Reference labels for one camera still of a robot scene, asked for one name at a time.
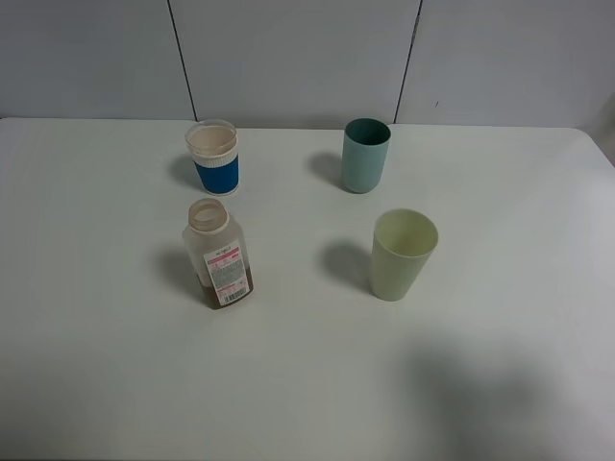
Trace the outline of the clear plastic drink bottle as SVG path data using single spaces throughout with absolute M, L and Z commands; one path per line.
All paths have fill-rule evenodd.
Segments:
M 183 239 L 210 308 L 233 305 L 254 291 L 243 229 L 220 201 L 189 207 Z

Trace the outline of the light green plastic cup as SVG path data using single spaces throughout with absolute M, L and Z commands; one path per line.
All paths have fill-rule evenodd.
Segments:
M 426 215 L 397 208 L 382 214 L 374 228 L 369 281 L 384 301 L 401 300 L 438 243 L 438 230 Z

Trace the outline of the teal plastic cup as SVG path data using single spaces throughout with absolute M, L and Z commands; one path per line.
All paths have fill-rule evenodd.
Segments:
M 341 180 L 350 191 L 368 193 L 378 186 L 391 138 L 380 120 L 359 118 L 344 129 Z

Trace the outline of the blue sleeved paper cup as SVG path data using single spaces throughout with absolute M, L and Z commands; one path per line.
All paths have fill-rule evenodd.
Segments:
M 239 186 L 238 136 L 224 120 L 205 120 L 193 125 L 184 136 L 204 189 L 215 196 L 233 193 Z

